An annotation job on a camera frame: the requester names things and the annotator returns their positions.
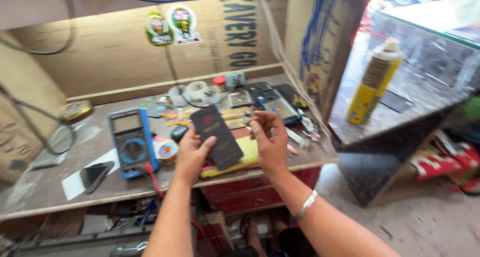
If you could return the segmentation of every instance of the yellow spray can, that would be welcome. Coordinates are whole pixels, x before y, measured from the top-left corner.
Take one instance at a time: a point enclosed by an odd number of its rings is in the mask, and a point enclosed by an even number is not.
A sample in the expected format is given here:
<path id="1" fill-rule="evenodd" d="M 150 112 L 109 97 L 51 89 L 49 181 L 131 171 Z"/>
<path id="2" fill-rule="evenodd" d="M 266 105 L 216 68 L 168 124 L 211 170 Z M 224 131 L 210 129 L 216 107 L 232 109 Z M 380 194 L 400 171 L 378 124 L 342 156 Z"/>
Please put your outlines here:
<path id="1" fill-rule="evenodd" d="M 383 45 L 373 50 L 370 63 L 346 114 L 350 122 L 360 124 L 368 120 L 380 101 L 388 82 L 403 60 L 403 53 L 397 45 L 397 39 L 388 38 Z"/>

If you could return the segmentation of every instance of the red drawer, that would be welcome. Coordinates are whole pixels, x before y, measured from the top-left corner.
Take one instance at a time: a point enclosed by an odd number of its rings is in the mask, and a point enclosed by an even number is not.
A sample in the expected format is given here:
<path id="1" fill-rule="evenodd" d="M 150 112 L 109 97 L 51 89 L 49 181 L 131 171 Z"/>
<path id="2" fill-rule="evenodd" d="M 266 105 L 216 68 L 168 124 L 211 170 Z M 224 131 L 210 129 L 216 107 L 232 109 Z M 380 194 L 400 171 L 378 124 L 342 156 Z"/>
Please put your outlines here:
<path id="1" fill-rule="evenodd" d="M 296 171 L 293 174 L 307 186 L 313 188 L 318 179 L 320 168 Z M 201 191 L 213 210 L 222 210 L 224 214 L 257 211 L 283 205 L 280 196 L 265 176 L 202 187 Z"/>
<path id="2" fill-rule="evenodd" d="M 293 174 L 302 179 L 303 171 L 296 171 Z M 214 198 L 219 199 L 225 195 L 231 195 L 238 192 L 243 192 L 247 190 L 254 190 L 261 187 L 270 186 L 270 181 L 266 176 L 260 178 L 254 178 L 249 180 L 242 180 L 227 184 L 213 185 L 208 187 L 201 188 L 201 191 L 205 194 L 207 199 Z"/>
<path id="3" fill-rule="evenodd" d="M 266 187 L 239 193 L 230 198 L 215 200 L 212 205 L 216 210 L 223 211 L 224 215 L 229 215 L 282 206 L 283 201 L 273 187 Z"/>

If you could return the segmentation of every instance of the drawer handle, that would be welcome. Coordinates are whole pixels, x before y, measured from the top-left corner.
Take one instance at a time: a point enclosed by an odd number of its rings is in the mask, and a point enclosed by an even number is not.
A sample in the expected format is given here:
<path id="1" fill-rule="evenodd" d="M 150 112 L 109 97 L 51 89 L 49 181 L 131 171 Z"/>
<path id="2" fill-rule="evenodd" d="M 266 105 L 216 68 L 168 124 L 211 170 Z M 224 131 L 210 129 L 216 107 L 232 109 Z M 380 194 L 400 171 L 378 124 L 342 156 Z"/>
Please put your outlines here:
<path id="1" fill-rule="evenodd" d="M 255 199 L 255 201 L 253 202 L 254 205 L 261 205 L 264 203 L 264 201 L 262 199 Z"/>
<path id="2" fill-rule="evenodd" d="M 250 188 L 251 189 L 256 189 L 256 188 L 259 188 L 263 185 L 263 183 L 261 181 L 255 181 L 255 182 L 252 182 L 250 184 Z"/>

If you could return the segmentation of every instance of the silver bangle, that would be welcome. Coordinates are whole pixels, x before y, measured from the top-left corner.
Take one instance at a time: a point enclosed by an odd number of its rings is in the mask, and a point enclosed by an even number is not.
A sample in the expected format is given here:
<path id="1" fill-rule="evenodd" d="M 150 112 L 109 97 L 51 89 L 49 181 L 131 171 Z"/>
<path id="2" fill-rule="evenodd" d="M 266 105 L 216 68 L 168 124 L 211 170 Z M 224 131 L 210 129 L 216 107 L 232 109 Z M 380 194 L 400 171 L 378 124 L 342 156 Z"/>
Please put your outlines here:
<path id="1" fill-rule="evenodd" d="M 311 205 L 315 202 L 315 199 L 317 198 L 317 191 L 314 189 L 310 196 L 308 196 L 307 200 L 305 203 L 303 203 L 302 207 L 300 208 L 300 211 L 297 213 L 296 216 L 293 217 L 295 221 L 298 221 L 301 219 L 303 216 L 305 216 L 305 213 L 307 210 L 310 208 Z"/>

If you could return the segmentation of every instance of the concrete floor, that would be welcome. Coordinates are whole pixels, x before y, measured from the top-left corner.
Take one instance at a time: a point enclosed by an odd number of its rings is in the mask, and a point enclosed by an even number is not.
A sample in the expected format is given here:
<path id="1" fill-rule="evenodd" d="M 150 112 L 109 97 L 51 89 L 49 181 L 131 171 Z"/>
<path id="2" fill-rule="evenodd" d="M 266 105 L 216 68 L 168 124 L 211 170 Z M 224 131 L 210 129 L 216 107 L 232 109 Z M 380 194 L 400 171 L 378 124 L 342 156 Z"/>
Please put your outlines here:
<path id="1" fill-rule="evenodd" d="M 363 209 L 336 164 L 323 166 L 317 190 L 402 256 L 480 256 L 480 198 L 441 191 Z"/>

